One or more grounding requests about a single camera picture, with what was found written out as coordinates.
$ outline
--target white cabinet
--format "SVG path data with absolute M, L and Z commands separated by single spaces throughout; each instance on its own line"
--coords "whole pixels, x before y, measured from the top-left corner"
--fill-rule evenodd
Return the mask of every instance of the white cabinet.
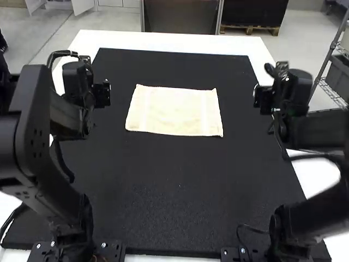
M 46 4 L 48 9 L 73 9 L 75 15 L 94 8 L 94 0 L 63 0 L 63 1 L 47 1 L 47 0 L 25 0 L 30 15 L 40 6 Z
M 32 15 L 32 13 L 37 10 L 40 6 L 46 3 L 46 0 L 26 0 L 27 8 Z
M 94 8 L 94 0 L 71 0 L 71 3 L 73 4 L 74 15 L 80 15 Z
M 123 0 L 123 7 L 140 7 L 140 0 Z
M 122 0 L 98 0 L 98 4 L 104 7 L 122 7 Z
M 98 0 L 101 7 L 140 8 L 140 0 Z

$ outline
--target rubber mat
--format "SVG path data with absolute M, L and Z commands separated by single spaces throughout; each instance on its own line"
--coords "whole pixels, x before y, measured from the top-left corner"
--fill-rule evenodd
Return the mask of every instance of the rubber mat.
M 219 257 L 222 247 L 238 245 L 238 224 L 267 230 L 278 206 L 305 199 L 266 134 L 271 118 L 252 106 L 257 80 L 248 57 L 100 49 L 93 69 L 98 81 L 110 80 L 112 105 L 94 111 L 88 140 L 62 149 L 74 187 L 92 202 L 95 237 L 119 239 L 128 253 Z M 217 88 L 224 137 L 126 131 L 136 84 Z M 260 252 L 269 245 L 266 235 L 242 238 Z M 50 239 L 47 223 L 29 211 L 3 246 L 30 249 Z M 323 243 L 313 251 L 329 259 Z

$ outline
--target floor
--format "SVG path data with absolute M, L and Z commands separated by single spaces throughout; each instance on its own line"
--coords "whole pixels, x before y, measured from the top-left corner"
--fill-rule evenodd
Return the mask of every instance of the floor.
M 276 61 L 289 61 L 291 67 L 317 75 L 329 45 L 338 29 L 336 16 L 318 11 L 287 10 L 280 35 L 273 37 L 266 31 L 254 31 L 260 36 Z M 66 49 L 80 29 L 140 31 L 140 15 L 111 11 L 86 12 L 78 17 L 68 10 L 39 9 L 29 16 L 26 9 L 0 8 L 0 25 L 9 43 L 5 54 L 12 73 L 24 64 L 45 63 L 55 50 Z M 245 35 L 231 30 L 226 35 Z M 322 90 L 310 103 L 312 110 L 333 108 L 336 105 Z

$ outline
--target folded towel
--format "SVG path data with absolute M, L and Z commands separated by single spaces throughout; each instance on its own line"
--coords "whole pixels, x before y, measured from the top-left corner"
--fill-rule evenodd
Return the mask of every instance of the folded towel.
M 137 85 L 125 127 L 156 134 L 223 137 L 217 91 Z

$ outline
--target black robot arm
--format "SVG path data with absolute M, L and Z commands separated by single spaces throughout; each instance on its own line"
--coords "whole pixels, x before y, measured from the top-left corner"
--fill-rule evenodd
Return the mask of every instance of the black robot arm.
M 82 59 L 63 66 L 66 95 L 60 97 L 45 65 L 26 65 L 6 88 L 0 115 L 0 190 L 22 200 L 50 222 L 56 259 L 89 261 L 92 208 L 53 163 L 50 133 L 56 141 L 87 138 L 94 108 L 110 105 L 110 85 L 93 83 L 91 65 Z
M 331 188 L 303 202 L 278 207 L 270 219 L 268 261 L 305 260 L 310 258 L 312 246 L 324 237 L 349 230 L 349 113 L 343 109 L 309 113 L 310 74 L 289 70 L 285 62 L 277 63 L 276 69 L 266 64 L 266 71 L 274 85 L 255 87 L 254 106 L 261 114 L 273 116 L 269 134 L 275 134 L 284 158 L 325 158 L 335 163 L 341 174 Z M 289 158 L 286 148 L 313 154 Z M 333 150 L 342 154 L 329 153 Z

